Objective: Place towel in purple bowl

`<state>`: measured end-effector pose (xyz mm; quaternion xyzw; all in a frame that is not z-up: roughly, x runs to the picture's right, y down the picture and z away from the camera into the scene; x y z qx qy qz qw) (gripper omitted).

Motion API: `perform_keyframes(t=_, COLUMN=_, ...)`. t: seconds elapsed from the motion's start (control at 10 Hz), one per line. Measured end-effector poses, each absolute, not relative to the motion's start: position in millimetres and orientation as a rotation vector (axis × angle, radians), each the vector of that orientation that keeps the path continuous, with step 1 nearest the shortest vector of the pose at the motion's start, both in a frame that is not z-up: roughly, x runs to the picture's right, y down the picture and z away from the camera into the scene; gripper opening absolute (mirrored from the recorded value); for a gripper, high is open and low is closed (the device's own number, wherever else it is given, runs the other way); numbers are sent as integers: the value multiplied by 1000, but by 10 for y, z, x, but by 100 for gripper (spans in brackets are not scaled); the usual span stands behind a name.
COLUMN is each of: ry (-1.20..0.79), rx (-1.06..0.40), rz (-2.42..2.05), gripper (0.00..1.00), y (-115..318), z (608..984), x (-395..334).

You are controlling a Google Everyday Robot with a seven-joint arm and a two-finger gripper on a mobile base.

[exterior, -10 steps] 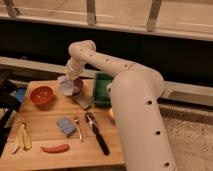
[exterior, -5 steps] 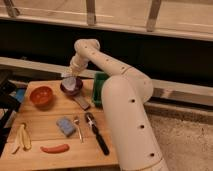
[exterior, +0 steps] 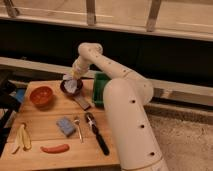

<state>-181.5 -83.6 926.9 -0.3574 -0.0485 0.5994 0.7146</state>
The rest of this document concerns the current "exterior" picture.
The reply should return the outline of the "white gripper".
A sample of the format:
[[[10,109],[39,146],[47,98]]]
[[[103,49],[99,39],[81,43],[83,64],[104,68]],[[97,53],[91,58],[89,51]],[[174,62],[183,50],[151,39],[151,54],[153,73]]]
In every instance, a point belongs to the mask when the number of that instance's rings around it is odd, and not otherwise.
[[[85,74],[89,70],[90,65],[91,63],[88,60],[79,56],[73,63],[73,69],[71,69],[71,77],[75,80],[80,79],[82,77],[82,74]]]

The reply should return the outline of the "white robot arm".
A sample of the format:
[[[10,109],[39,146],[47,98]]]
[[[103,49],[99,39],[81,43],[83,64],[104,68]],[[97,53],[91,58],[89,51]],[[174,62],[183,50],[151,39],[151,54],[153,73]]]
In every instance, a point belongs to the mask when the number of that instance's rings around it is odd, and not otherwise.
[[[91,64],[110,81],[103,102],[122,171],[169,171],[144,106],[154,95],[151,82],[136,71],[103,55],[98,43],[81,43],[71,75],[78,79]]]

